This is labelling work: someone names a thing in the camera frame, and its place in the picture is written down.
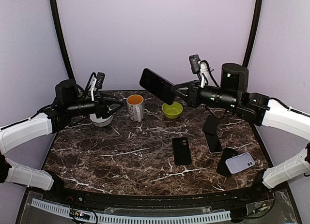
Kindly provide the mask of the black phone case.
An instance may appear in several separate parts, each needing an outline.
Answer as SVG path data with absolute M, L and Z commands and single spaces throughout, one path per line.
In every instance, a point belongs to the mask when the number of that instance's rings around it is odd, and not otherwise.
M 189 142 L 186 137 L 173 138 L 172 149 L 176 165 L 190 165 L 192 163 Z

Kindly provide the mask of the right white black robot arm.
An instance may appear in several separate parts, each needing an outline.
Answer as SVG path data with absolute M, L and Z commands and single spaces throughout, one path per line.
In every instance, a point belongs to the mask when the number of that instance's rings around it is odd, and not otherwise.
M 241 119 L 257 126 L 266 126 L 286 131 L 303 139 L 310 138 L 310 116 L 285 105 L 277 98 L 260 93 L 249 93 L 249 70 L 235 63 L 225 63 L 221 69 L 219 87 L 189 81 L 172 86 L 171 91 L 189 107 L 206 105 L 233 112 Z M 260 171 L 247 197 L 257 202 L 277 185 L 310 172 L 310 147 L 307 145 L 297 155 L 272 168 Z

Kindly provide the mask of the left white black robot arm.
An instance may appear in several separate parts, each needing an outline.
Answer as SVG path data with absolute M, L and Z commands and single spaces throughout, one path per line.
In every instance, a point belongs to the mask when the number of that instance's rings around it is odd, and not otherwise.
M 5 154 L 33 139 L 63 130 L 75 117 L 94 114 L 97 118 L 109 118 L 124 106 L 124 102 L 105 97 L 82 98 L 72 79 L 57 84 L 55 92 L 52 104 L 39 109 L 30 118 L 0 129 L 0 181 L 49 191 L 51 197 L 63 203 L 68 199 L 68 191 L 57 175 L 16 163 Z

